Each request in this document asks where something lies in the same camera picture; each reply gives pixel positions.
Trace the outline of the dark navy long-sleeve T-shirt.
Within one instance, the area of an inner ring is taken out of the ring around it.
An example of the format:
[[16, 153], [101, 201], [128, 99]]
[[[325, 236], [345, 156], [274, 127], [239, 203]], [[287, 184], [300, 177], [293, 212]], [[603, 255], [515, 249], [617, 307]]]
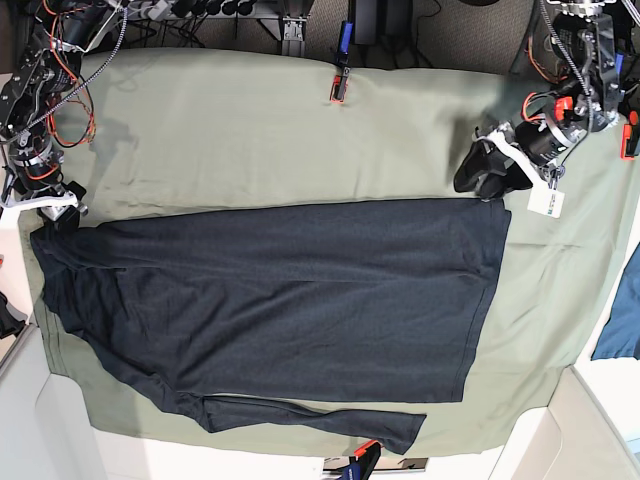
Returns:
[[300, 425], [402, 454], [463, 398], [511, 214], [416, 199], [130, 219], [30, 243], [43, 300], [102, 367], [218, 433]]

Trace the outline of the green table cloth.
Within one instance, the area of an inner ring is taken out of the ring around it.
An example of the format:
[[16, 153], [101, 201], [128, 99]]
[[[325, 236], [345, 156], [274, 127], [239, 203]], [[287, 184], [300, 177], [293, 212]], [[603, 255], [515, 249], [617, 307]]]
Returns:
[[[329, 99], [334, 67], [205, 49], [127, 50], [83, 62], [97, 135], [66, 152], [86, 188], [87, 222], [223, 208], [449, 197], [475, 128], [518, 114], [527, 87], [483, 73], [359, 69]], [[639, 165], [622, 129], [570, 156], [561, 216], [505, 199], [512, 221], [500, 279], [464, 397], [413, 404], [416, 456], [503, 445], [517, 419], [549, 402], [587, 343], [626, 259]]]

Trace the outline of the black object left edge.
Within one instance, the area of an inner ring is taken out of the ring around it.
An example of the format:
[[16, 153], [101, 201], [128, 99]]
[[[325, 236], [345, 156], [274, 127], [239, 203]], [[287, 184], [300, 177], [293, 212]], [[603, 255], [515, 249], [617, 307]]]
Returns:
[[18, 320], [9, 311], [9, 303], [7, 297], [3, 293], [0, 294], [0, 298], [0, 339], [5, 339], [9, 336], [18, 337], [25, 328], [26, 323], [24, 320]]

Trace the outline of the orange black clamp right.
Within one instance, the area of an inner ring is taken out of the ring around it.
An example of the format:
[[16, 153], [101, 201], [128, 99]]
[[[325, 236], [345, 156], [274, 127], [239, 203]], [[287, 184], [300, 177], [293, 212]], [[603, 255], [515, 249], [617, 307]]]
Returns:
[[639, 114], [632, 110], [622, 130], [620, 158], [632, 161], [639, 156]]

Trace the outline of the black power adapter right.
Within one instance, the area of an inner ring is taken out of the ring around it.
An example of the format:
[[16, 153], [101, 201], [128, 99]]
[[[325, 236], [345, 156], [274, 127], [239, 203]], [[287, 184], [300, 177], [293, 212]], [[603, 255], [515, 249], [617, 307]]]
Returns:
[[384, 0], [382, 30], [388, 37], [402, 37], [410, 30], [413, 15], [411, 0]]

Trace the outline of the black power adapter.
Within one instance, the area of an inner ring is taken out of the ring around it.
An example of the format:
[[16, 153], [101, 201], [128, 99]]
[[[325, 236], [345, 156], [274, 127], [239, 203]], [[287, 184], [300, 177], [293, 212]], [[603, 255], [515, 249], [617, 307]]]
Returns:
[[355, 45], [373, 46], [377, 41], [378, 0], [351, 0], [349, 20], [353, 23], [352, 41]]
[[411, 0], [384, 0], [382, 30], [388, 37], [402, 37], [410, 30], [413, 15]]

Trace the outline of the black power adapter left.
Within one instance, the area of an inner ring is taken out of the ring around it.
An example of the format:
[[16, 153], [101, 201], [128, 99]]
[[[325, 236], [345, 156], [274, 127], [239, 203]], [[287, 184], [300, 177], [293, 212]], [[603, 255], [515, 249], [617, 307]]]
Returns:
[[351, 0], [349, 20], [353, 23], [352, 41], [355, 45], [373, 46], [377, 41], [378, 0]]

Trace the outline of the blue cloth right edge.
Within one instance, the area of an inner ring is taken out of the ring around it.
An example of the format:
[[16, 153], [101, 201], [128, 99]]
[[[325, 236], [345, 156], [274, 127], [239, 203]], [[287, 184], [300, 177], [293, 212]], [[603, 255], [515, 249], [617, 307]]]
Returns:
[[639, 247], [636, 247], [624, 268], [609, 319], [599, 336], [592, 360], [639, 359], [639, 267]]

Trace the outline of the grey power strip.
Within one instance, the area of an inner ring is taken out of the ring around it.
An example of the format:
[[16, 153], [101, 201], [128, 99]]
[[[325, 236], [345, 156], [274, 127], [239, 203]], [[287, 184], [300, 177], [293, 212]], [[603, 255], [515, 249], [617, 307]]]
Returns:
[[133, 20], [171, 21], [182, 19], [279, 19], [281, 1], [198, 0], [130, 1], [128, 15]]

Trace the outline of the orange blue clamp bottom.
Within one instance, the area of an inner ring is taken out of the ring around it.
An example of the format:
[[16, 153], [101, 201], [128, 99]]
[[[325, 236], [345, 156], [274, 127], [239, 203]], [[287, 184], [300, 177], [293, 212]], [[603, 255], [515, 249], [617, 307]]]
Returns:
[[370, 440], [361, 445], [349, 457], [349, 463], [338, 470], [340, 480], [367, 480], [381, 458], [383, 445], [377, 440]]

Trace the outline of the blue handled clamp top-centre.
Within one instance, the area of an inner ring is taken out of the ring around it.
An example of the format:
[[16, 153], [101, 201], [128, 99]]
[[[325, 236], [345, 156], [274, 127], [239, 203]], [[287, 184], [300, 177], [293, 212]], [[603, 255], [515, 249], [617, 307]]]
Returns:
[[353, 29], [353, 23], [349, 21], [343, 21], [341, 23], [341, 29], [339, 39], [337, 43], [337, 49], [334, 55], [334, 65], [336, 66], [336, 74], [333, 79], [333, 83], [330, 91], [330, 101], [332, 103], [342, 104], [345, 100], [345, 95], [348, 86], [348, 77], [350, 68], [349, 61], [349, 45], [351, 39], [351, 33]]

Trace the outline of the metal table bracket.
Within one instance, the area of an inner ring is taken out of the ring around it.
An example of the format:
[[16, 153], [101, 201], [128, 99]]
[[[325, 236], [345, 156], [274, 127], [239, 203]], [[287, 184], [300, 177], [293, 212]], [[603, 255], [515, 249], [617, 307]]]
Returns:
[[303, 58], [305, 56], [305, 32], [307, 18], [284, 16], [281, 20], [281, 54]]

